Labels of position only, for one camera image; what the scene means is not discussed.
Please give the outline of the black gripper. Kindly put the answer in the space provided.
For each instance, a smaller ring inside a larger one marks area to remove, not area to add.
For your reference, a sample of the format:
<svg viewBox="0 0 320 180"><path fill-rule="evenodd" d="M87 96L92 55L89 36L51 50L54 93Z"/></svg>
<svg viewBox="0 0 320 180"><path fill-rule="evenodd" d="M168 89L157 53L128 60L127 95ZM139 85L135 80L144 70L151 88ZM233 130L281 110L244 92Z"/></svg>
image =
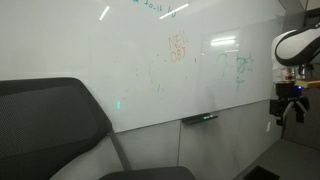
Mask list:
<svg viewBox="0 0 320 180"><path fill-rule="evenodd" d="M309 100L302 94L302 88L290 83L275 84L277 99L272 99L269 113L276 118L278 126L286 124L286 118L291 109L296 112L296 121L304 122L305 114L310 110Z"/></svg>

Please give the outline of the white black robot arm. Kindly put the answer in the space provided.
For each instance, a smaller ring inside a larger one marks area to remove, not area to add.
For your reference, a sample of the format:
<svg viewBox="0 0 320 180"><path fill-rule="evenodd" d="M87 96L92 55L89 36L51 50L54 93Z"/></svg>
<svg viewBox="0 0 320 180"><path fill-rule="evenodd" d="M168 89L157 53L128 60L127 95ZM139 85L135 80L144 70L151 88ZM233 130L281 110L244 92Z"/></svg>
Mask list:
<svg viewBox="0 0 320 180"><path fill-rule="evenodd" d="M296 121L304 122L310 105L302 92L320 87L320 79L312 76L314 66L319 64L319 55L319 21L284 32L273 40L272 74L277 99L270 101L269 113L275 117L278 126L286 125L291 109L296 112Z"/></svg>

